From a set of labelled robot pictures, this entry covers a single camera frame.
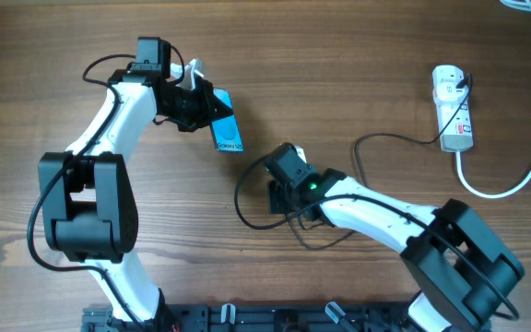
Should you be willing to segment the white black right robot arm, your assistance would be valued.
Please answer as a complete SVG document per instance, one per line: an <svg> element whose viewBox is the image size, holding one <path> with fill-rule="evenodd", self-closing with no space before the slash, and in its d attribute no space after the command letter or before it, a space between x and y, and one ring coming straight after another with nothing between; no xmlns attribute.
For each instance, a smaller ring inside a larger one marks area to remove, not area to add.
<svg viewBox="0 0 531 332"><path fill-rule="evenodd" d="M479 331L500 307L516 320L508 296L525 270L502 239L466 203L416 205L386 196L335 169L318 172L297 147L265 156L271 210L363 234L397 252L420 293L409 308L426 331Z"/></svg>

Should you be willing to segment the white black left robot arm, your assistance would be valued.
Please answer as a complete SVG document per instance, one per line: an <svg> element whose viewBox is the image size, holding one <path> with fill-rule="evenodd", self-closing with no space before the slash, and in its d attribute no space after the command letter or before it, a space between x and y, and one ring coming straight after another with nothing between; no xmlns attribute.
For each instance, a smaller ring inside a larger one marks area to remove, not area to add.
<svg viewBox="0 0 531 332"><path fill-rule="evenodd" d="M37 218L50 249L70 261L68 272L88 271L111 302L102 319L85 330L174 331L177 317L148 277L135 250L139 218L126 164L151 124L175 124L193 133L208 127L215 149L241 152L243 144L230 94L204 78L202 63L171 62L177 49L159 37L140 37L136 54L102 86L107 96L87 130L63 152L39 162L40 196L30 214L27 243L39 257Z"/></svg>

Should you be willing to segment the Galaxy smartphone with cyan screen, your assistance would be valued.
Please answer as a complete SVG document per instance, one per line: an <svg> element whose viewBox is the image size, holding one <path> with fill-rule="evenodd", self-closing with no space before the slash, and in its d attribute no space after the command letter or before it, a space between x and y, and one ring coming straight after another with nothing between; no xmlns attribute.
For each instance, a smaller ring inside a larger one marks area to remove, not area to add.
<svg viewBox="0 0 531 332"><path fill-rule="evenodd" d="M227 153L242 153L244 151L241 133L236 121L230 94L225 89L213 88L217 101L230 110L227 115L218 115L210 124L215 150Z"/></svg>

